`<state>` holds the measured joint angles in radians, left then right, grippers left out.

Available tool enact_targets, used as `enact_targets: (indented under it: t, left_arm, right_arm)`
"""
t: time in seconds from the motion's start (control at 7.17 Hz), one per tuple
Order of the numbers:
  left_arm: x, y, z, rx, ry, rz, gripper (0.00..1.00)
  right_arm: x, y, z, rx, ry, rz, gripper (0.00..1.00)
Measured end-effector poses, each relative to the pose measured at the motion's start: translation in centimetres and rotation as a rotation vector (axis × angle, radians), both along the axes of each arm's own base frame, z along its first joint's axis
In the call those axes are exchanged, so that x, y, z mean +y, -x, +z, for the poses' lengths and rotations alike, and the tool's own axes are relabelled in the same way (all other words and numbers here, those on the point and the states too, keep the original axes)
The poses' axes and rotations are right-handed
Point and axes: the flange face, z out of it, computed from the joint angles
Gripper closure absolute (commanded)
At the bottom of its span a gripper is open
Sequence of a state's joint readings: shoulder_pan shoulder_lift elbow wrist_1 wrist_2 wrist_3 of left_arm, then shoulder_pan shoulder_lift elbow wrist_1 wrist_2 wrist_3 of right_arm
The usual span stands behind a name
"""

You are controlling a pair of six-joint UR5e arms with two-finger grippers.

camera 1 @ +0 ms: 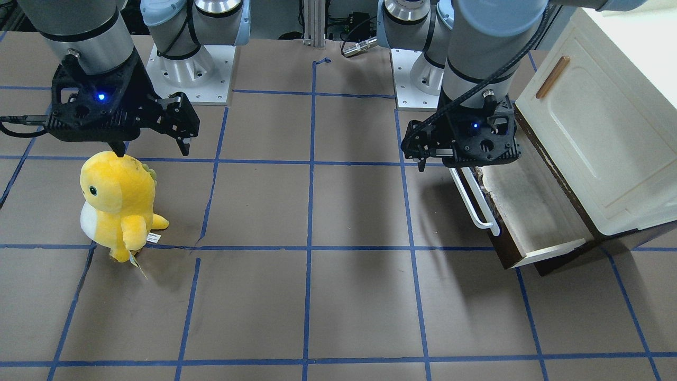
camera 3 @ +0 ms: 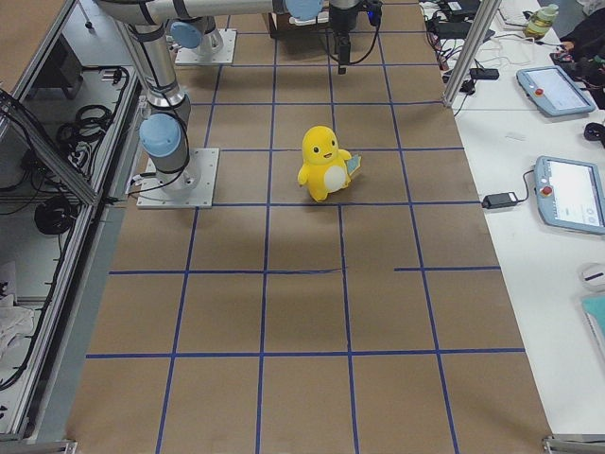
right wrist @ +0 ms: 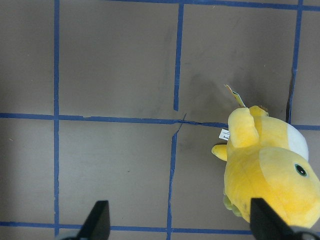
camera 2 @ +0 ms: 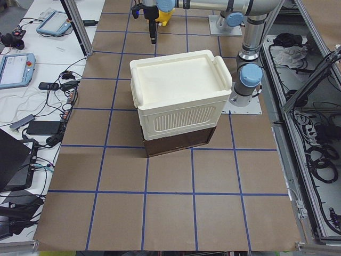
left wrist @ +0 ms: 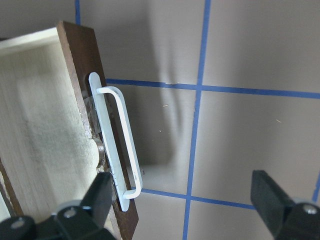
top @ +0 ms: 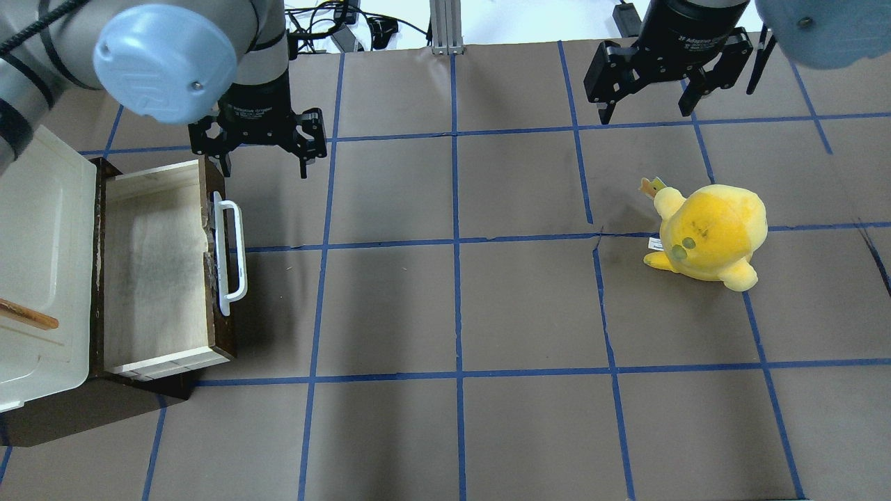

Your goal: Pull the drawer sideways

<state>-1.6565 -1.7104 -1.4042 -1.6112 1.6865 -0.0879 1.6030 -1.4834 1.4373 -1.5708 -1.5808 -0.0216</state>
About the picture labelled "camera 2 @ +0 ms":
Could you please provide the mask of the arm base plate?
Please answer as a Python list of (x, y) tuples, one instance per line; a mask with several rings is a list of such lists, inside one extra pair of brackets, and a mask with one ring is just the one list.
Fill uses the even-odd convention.
[(262, 113), (259, 97), (252, 98), (250, 103), (244, 107), (235, 106), (228, 100), (221, 112), (221, 114), (236, 115), (261, 115)]
[(226, 18), (220, 15), (209, 15), (209, 28), (212, 36), (241, 37), (242, 29), (240, 25), (231, 27), (227, 24)]

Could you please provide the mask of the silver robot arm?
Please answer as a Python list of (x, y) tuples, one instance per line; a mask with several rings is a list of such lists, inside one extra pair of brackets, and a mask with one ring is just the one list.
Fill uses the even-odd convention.
[(156, 20), (162, 12), (169, 13), (175, 8), (220, 11), (216, 21), (220, 31), (240, 25), (234, 18), (236, 14), (246, 17), (242, 48), (237, 56), (238, 80), (229, 98), (231, 104), (245, 107), (260, 94), (253, 95), (263, 76), (257, 66), (259, 51), (282, 5), (283, 1), (136, 1), (131, 12), (138, 18), (139, 10), (143, 10), (152, 44), (156, 43)]

